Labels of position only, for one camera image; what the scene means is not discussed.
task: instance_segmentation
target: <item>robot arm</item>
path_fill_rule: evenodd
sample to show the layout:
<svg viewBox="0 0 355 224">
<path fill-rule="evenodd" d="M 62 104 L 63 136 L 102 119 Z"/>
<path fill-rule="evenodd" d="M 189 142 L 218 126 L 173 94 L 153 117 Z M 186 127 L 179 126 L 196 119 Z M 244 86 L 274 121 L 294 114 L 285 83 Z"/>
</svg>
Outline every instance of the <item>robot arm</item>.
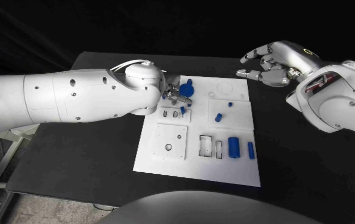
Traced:
<svg viewBox="0 0 355 224">
<path fill-rule="evenodd" d="M 342 128 L 355 131 L 355 62 L 326 66 L 310 50 L 287 41 L 257 48 L 241 63 L 258 55 L 264 72 L 238 70 L 236 76 L 272 87 L 283 87 L 295 79 L 300 84 L 285 97 L 287 103 L 324 132 Z"/>
<path fill-rule="evenodd" d="M 148 115 L 177 80 L 167 83 L 150 61 L 131 65 L 124 74 L 86 69 L 0 76 L 0 131 L 37 123 L 86 123 L 127 113 Z"/>
</svg>

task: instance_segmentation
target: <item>concrete floor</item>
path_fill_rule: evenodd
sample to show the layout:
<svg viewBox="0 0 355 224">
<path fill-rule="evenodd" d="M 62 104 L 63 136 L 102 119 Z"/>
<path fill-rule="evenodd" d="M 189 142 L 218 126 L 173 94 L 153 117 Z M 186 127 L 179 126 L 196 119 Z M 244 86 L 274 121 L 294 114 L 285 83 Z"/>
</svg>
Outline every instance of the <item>concrete floor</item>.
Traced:
<svg viewBox="0 0 355 224">
<path fill-rule="evenodd" d="M 4 174 L 0 176 L 0 181 L 7 182 L 21 155 L 30 141 L 23 140 L 13 159 L 5 168 Z M 5 153 L 11 142 L 1 140 L 0 159 Z M 0 190 L 0 203 L 4 200 L 4 190 Z M 111 211 L 102 211 L 93 208 L 88 203 L 59 200 L 31 195 L 16 194 L 11 203 L 7 207 L 1 224 L 91 224 L 95 223 Z"/>
<path fill-rule="evenodd" d="M 88 203 L 31 195 L 18 195 L 14 201 L 3 224 L 92 224 L 111 213 Z"/>
</svg>

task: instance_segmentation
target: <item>table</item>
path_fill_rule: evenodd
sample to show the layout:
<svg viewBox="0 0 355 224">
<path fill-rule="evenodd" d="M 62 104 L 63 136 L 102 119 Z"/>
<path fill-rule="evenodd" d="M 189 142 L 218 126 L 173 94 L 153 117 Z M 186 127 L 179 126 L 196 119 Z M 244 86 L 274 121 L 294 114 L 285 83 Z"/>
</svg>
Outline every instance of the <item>table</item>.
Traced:
<svg viewBox="0 0 355 224">
<path fill-rule="evenodd" d="M 111 68 L 151 60 L 180 75 L 235 78 L 258 61 L 235 58 L 83 52 L 72 69 Z M 295 83 L 272 88 L 248 81 L 261 188 L 132 172 L 144 117 L 127 114 L 93 123 L 42 124 L 7 190 L 121 206 L 177 190 L 216 191 L 281 206 L 324 223 L 355 220 L 355 133 L 327 134 L 306 121 L 284 98 Z"/>
</svg>

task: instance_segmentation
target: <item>white board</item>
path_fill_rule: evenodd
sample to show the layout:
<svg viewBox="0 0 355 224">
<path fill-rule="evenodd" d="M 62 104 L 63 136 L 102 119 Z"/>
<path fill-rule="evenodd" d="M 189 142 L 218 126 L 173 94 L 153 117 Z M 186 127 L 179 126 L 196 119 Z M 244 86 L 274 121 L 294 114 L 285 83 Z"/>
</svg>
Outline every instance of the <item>white board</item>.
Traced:
<svg viewBox="0 0 355 224">
<path fill-rule="evenodd" d="M 249 159 L 248 155 L 248 142 L 254 143 L 254 124 L 246 80 L 181 76 L 180 84 L 186 83 L 189 78 L 193 81 L 194 89 L 190 97 L 192 107 L 180 102 L 171 106 L 167 99 L 160 99 L 158 110 L 144 118 L 132 170 L 259 187 L 257 156 L 255 159 Z M 173 111 L 164 108 L 180 109 L 180 106 L 184 106 L 184 110 L 187 110 L 184 114 L 187 117 L 181 117 L 180 113 L 174 118 L 160 117 L 164 110 Z M 218 113 L 222 114 L 219 123 L 215 122 Z M 163 140 L 157 139 L 157 134 L 161 134 L 163 131 L 158 128 L 160 125 L 173 125 L 169 128 L 170 132 L 163 129 L 167 134 L 174 131 L 173 135 L 164 135 Z M 176 133 L 183 132 L 180 128 L 186 128 L 186 140 L 176 140 Z M 202 145 L 205 150 L 202 154 L 209 155 L 206 152 L 210 148 L 210 157 L 199 156 L 200 135 L 212 137 L 212 143 L 203 142 Z M 239 138 L 239 158 L 228 157 L 229 137 Z M 176 144 L 180 141 L 184 145 L 184 155 L 180 151 L 181 144 Z M 177 145 L 179 151 L 173 152 L 173 145 L 169 146 L 169 151 L 164 150 L 164 146 L 170 143 Z M 216 148 L 222 151 L 222 159 L 216 158 Z"/>
</svg>

